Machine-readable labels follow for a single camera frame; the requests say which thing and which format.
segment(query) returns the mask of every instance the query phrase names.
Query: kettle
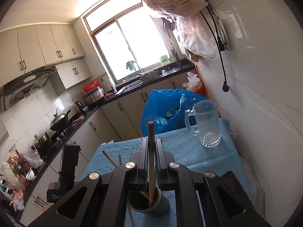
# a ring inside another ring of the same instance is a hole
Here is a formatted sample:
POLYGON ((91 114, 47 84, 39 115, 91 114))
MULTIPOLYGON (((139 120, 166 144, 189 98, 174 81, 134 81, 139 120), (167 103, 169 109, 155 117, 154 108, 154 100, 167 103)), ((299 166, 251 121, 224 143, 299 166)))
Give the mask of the kettle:
POLYGON ((84 106, 82 105, 81 102, 76 101, 75 102, 75 107, 76 107, 76 110, 77 110, 78 113, 82 113, 83 112, 84 106))

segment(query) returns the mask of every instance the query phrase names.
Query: blue plastic bag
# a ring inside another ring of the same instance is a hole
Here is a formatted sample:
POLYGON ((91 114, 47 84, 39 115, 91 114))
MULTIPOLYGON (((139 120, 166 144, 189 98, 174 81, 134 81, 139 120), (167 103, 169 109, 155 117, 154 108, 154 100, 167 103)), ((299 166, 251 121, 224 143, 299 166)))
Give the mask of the blue plastic bag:
MULTIPOLYGON (((185 127, 185 110, 192 110, 197 102, 205 97, 184 89, 152 90, 141 119, 143 137, 147 136, 147 123, 155 122, 155 134, 177 130, 185 127)), ((189 119, 195 125, 194 117, 189 119)))

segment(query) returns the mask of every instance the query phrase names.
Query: glass mug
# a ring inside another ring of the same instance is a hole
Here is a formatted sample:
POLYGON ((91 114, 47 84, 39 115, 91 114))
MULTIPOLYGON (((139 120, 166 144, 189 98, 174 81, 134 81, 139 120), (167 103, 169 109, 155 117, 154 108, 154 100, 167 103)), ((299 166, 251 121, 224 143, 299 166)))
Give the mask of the glass mug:
POLYGON ((205 147, 214 147, 221 140, 220 124, 217 104, 211 100, 197 102, 192 110, 185 111, 185 125, 194 134, 200 136, 201 144, 205 147), (194 116, 198 130, 189 124, 188 117, 194 116))

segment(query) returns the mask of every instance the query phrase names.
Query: range hood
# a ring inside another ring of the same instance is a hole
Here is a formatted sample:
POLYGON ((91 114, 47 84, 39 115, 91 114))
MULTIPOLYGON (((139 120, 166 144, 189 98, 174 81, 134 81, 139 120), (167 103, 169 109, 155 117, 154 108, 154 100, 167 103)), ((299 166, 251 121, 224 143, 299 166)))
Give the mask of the range hood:
POLYGON ((10 109, 18 101, 44 87, 56 71, 56 68, 34 70, 4 85, 1 97, 2 111, 10 109))

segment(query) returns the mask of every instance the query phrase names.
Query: mug handle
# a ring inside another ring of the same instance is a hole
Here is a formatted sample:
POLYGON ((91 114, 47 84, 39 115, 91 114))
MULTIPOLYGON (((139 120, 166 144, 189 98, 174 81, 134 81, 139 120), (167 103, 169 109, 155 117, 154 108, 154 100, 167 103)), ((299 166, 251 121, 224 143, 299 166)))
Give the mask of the mug handle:
POLYGON ((188 120, 189 116, 194 116, 194 111, 187 109, 187 110, 185 110, 185 115, 184 115, 184 121, 185 121, 185 125, 186 125, 187 129, 189 129, 190 132, 193 133, 194 135, 199 135, 199 131, 193 129, 191 127, 191 125, 189 124, 189 120, 188 120))

